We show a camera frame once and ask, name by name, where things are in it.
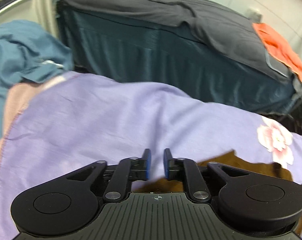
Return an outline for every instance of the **orange fabric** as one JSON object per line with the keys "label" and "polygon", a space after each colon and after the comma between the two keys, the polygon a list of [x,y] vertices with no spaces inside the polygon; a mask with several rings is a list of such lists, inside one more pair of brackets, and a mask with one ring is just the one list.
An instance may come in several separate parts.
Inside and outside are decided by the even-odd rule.
{"label": "orange fabric", "polygon": [[302,61],[285,38],[265,23],[253,23],[253,28],[269,54],[291,68],[302,82]]}

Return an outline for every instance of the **purple fabric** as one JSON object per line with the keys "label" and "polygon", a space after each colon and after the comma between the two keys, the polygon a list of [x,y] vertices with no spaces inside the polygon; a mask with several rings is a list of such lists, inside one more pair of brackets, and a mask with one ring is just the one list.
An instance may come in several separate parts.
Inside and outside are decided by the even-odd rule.
{"label": "purple fabric", "polygon": [[[37,95],[13,124],[0,165],[0,240],[18,233],[10,205],[19,193],[96,160],[117,164],[150,148],[152,181],[164,176],[165,148],[197,162],[235,149],[248,162],[271,163],[257,139],[260,125],[260,115],[166,84],[80,74]],[[302,183],[302,137],[294,134],[290,148],[288,169]]]}

